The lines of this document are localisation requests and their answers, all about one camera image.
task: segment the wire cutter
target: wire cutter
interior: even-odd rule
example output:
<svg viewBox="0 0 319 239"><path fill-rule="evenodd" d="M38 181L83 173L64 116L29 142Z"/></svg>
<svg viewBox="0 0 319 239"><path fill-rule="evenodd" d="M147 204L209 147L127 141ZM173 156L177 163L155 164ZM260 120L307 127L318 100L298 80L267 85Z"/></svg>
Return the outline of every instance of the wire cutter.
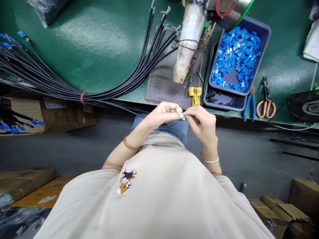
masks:
<svg viewBox="0 0 319 239"><path fill-rule="evenodd" d="M276 105L270 100L270 87L268 85L267 77L263 77L264 83L264 99L257 104L256 114L258 117L266 117L268 119L274 117L276 113ZM263 114L259 112L260 106L264 104ZM269 115L270 107L272 106L272 113Z"/></svg>
<svg viewBox="0 0 319 239"><path fill-rule="evenodd" d="M245 109L244 109L244 114L243 114L243 120L244 120L244 122L247 121L247 110L248 110L250 101L252 102L252 121L254 121L254 119L255 119L255 117L256 117L255 92L256 92L256 88L255 88L255 86L253 85L253 86L252 86L252 89L251 89L251 91L250 91L250 93L249 93L249 96L248 96L248 98L247 98L246 106L245 106Z"/></svg>

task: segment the blue plastic tray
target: blue plastic tray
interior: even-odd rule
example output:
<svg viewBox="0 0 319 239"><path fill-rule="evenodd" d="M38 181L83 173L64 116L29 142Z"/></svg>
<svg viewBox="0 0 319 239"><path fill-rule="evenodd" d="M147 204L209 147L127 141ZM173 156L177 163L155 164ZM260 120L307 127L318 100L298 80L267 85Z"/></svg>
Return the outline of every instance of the blue plastic tray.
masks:
<svg viewBox="0 0 319 239"><path fill-rule="evenodd" d="M212 75L212 71L213 71L213 67L212 66L213 65L210 64L210 63L211 63L213 57L216 54L216 50L215 49L216 49L216 45L213 46L212 49L211 49L210 62L208 64L209 68L207 69L206 77ZM236 95L239 98L238 99L238 106L236 108L235 107L226 106L226 105L220 105L219 104L220 102L222 102L224 104L227 104L228 102L231 102L232 98L230 97L230 95L233 95L233 94L213 88L214 91L220 92L222 94L221 95L216 95L214 97L214 99L217 99L217 101L215 103L208 102L206 100L207 90L210 87L209 84L207 83L208 80L210 80L210 78L206 79L206 84L205 84L205 87L204 87L205 90L204 90L203 99L202 99L204 105L206 105L208 107L214 107L214 108L223 109L223 110L231 110L231 111L243 111L244 110L244 108L246 106L247 95L245 95L245 96Z"/></svg>
<svg viewBox="0 0 319 239"><path fill-rule="evenodd" d="M213 72L210 73L209 78L207 80L208 80L209 85L211 87L213 87L213 88L216 88L216 89L219 89L219 90L222 90L222 91L227 91L227 92L230 92L230 93L233 93L233 94L236 94L236 95L245 96L245 95L249 94L249 92L251 90L251 87L254 84L254 81L255 81L255 78L256 78L260 63L262 61L262 58L264 56L264 52L266 50L269 38L271 36L271 28L270 28L270 26L268 26L268 25L266 25L264 23L261 23L261 22L255 20L255 19L253 19L251 17L247 17L247 16L245 16L242 19L242 21L238 24L238 26L240 28L246 28L246 30L249 33L252 32L252 31L257 32L258 37L260 37L260 40L261 40L260 41L260 48L259 48L259 50L257 52L257 53L261 52L261 55L256 58L257 62L254 65L253 71L251 72L251 75L254 75L254 78L248 81L248 88L247 88L247 90L245 92L239 92L239 91L236 91L236 90L228 89L228 88L220 86L220 85L213 84L212 81L211 81L211 77L212 77L212 73ZM220 43L222 41L222 37L224 35L224 32L225 32L225 30L223 29L222 30L222 34L220 36L219 43L218 43L218 49L220 47ZM214 57L214 61L212 62L212 66L215 65L216 59L217 59L217 56ZM227 84L237 84L238 83L237 75L238 75L238 72L235 69L233 69L233 71L231 73L225 73L225 76L223 78L224 78L224 81Z"/></svg>

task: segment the hand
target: hand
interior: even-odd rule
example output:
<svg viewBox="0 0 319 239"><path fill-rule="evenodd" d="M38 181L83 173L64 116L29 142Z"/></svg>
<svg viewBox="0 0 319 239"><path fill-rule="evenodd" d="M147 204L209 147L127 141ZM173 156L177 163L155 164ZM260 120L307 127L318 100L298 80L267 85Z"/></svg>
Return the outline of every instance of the hand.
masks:
<svg viewBox="0 0 319 239"><path fill-rule="evenodd" d="M178 104L163 101L142 120L141 124L144 127L154 130L163 123L179 120L183 117L183 114L176 112L178 108Z"/></svg>
<svg viewBox="0 0 319 239"><path fill-rule="evenodd" d="M204 145L217 143L216 136L216 116L208 113L201 106L193 106L184 112L194 134L203 142Z"/></svg>

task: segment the brown bracelet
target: brown bracelet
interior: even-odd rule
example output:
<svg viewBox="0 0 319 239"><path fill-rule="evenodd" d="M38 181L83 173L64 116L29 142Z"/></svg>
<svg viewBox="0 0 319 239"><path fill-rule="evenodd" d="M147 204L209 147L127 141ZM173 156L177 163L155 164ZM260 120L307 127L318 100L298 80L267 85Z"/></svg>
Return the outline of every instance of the brown bracelet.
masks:
<svg viewBox="0 0 319 239"><path fill-rule="evenodd" d="M133 150L133 151L137 151L137 150L140 149L140 147L139 147L139 148L135 148L135 147L129 145L129 143L126 141L126 137L127 137L127 136L124 137L123 143L124 143L124 145L125 145L128 149Z"/></svg>

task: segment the pliers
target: pliers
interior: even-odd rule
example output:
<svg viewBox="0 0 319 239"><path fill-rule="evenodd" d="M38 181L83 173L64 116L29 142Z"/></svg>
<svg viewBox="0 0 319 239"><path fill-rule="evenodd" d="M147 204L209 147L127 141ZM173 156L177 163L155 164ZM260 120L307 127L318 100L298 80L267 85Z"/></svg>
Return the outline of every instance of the pliers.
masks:
<svg viewBox="0 0 319 239"><path fill-rule="evenodd" d="M252 86L252 89L249 93L249 96L247 98L247 101L246 101L246 106L245 106L245 109L244 109L244 114L243 114L243 120L244 122L247 121L247 110L248 110L248 107L249 107L249 103L250 101L252 102L252 121L254 121L255 117L256 117L256 100L255 100L255 92L256 92L256 88L255 86L253 85Z"/></svg>

